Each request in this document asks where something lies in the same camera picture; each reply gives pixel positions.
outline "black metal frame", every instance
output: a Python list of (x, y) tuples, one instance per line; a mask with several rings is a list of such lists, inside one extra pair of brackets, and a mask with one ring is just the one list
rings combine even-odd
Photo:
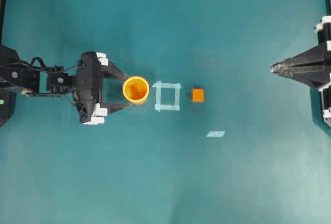
[[(0, 43), (2, 42), (2, 29), (5, 16), (6, 0), (0, 0)], [(5, 91), (0, 88), (0, 100), (4, 104), (0, 106), (0, 126), (2, 126), (14, 114), (16, 104), (16, 93)]]

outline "tape strip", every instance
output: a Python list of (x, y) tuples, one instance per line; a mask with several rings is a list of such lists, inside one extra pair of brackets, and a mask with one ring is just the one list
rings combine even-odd
[[(161, 110), (173, 110), (180, 111), (180, 89), (182, 88), (180, 83), (162, 83), (156, 81), (152, 88), (156, 88), (156, 99), (155, 99), (155, 110), (161, 112)], [(173, 88), (175, 90), (175, 104), (174, 105), (162, 105), (161, 104), (161, 89), (162, 88)]]
[(211, 137), (223, 137), (225, 134), (225, 131), (212, 131), (207, 134), (208, 138)]

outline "tape marker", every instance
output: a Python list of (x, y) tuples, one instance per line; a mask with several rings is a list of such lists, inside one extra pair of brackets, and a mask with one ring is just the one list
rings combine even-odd
[[(180, 89), (182, 88), (180, 83), (162, 83), (161, 81), (156, 81), (152, 88), (156, 88), (156, 100), (155, 100), (155, 110), (161, 112), (161, 110), (173, 110), (180, 111)], [(162, 88), (173, 88), (175, 89), (175, 104), (174, 105), (162, 105), (161, 104), (161, 89)]]
[(207, 137), (208, 138), (212, 138), (212, 137), (219, 138), (219, 137), (223, 137), (224, 134), (225, 134), (225, 131), (212, 131), (207, 134)]

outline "small orange block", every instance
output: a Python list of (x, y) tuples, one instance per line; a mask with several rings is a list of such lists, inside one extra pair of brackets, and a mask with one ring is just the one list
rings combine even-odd
[(194, 88), (192, 91), (192, 101), (193, 102), (203, 102), (204, 101), (204, 90)]

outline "orange cup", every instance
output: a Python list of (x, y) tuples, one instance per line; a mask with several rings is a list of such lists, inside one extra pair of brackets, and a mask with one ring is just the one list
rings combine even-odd
[(124, 82), (122, 91), (124, 97), (130, 102), (136, 105), (141, 105), (147, 101), (149, 84), (144, 78), (133, 76)]

